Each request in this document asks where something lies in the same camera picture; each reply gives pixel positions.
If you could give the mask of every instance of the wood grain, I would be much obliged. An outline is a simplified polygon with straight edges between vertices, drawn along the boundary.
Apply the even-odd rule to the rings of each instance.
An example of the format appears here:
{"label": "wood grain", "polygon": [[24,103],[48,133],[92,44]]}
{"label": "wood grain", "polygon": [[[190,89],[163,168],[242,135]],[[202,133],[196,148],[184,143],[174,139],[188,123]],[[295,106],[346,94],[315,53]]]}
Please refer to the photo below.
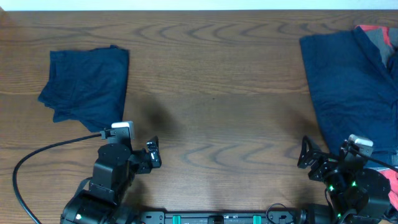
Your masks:
{"label": "wood grain", "polygon": [[[265,210],[325,203],[324,186],[296,167],[300,140],[324,148],[299,38],[396,26],[396,11],[5,12],[0,17],[0,223],[31,223],[15,199],[14,166],[48,144],[89,132],[53,123],[37,101],[51,50],[116,44],[130,50],[125,120],[143,146],[160,138],[161,169],[140,175],[126,203],[167,210]],[[92,173],[90,139],[40,153],[20,169],[21,194],[58,223]]]}

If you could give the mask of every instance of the gray fabric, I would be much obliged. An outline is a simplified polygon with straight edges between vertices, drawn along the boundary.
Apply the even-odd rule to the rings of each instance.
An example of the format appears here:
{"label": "gray fabric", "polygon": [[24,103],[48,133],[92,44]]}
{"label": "gray fabric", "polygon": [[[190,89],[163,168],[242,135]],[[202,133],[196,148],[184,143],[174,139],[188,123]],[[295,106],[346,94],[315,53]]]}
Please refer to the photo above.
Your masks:
{"label": "gray fabric", "polygon": [[395,48],[398,48],[398,28],[390,28],[390,31],[388,32],[388,36],[390,37],[391,44]]}
{"label": "gray fabric", "polygon": [[394,49],[384,43],[383,32],[381,29],[369,30],[366,32],[371,42],[380,50],[381,60],[387,66],[389,58],[395,53]]}

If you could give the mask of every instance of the white wall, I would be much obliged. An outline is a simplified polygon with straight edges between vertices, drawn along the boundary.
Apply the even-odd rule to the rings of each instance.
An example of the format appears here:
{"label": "white wall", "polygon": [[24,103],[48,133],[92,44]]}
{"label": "white wall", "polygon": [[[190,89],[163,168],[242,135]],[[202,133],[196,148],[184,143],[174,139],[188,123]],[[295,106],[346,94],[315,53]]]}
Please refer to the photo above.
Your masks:
{"label": "white wall", "polygon": [[0,0],[6,11],[398,9],[398,0]]}

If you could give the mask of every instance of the clothing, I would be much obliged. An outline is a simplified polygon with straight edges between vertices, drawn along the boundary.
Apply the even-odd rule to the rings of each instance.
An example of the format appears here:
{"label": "clothing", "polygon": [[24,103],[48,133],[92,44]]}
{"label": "clothing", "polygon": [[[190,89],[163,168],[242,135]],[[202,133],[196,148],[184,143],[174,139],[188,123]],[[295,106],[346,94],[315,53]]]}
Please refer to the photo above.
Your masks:
{"label": "clothing", "polygon": [[[374,142],[372,157],[398,165],[398,54],[387,68],[362,28],[300,39],[311,98],[330,152],[350,134]],[[367,167],[380,167],[369,161]]]}
{"label": "clothing", "polygon": [[387,179],[390,180],[391,191],[388,194],[390,203],[398,210],[398,174],[393,170],[380,171]]}
{"label": "clothing", "polygon": [[366,35],[369,37],[369,40],[379,49],[381,61],[386,67],[389,59],[394,55],[395,51],[390,45],[385,43],[382,29],[366,31]]}
{"label": "clothing", "polygon": [[49,81],[39,101],[54,109],[53,121],[79,120],[91,132],[123,119],[129,52],[114,45],[50,53]]}
{"label": "clothing", "polygon": [[398,28],[390,28],[388,34],[390,37],[391,45],[395,49],[397,49],[398,48]]}
{"label": "clothing", "polygon": [[370,30],[375,30],[375,29],[381,29],[383,33],[383,39],[384,43],[390,47],[392,47],[390,37],[389,37],[389,27],[383,27],[383,26],[372,26],[372,25],[358,25],[357,27],[360,27],[363,31],[367,32]]}

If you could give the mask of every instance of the red fabric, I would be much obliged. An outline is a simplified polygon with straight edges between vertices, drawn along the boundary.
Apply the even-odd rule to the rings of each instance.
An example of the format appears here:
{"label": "red fabric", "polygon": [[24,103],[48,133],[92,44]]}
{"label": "red fabric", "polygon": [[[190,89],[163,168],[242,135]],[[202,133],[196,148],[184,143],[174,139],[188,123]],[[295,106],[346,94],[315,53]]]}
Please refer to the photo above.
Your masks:
{"label": "red fabric", "polygon": [[360,28],[362,28],[363,31],[369,31],[369,30],[375,30],[375,29],[381,29],[383,32],[383,37],[384,37],[384,43],[387,44],[388,46],[392,47],[392,44],[390,42],[390,37],[388,36],[388,32],[390,30],[389,27],[383,27],[383,26],[372,26],[372,25],[358,25]]}
{"label": "red fabric", "polygon": [[398,174],[390,169],[380,171],[380,173],[390,180],[391,191],[388,196],[390,203],[398,210]]}

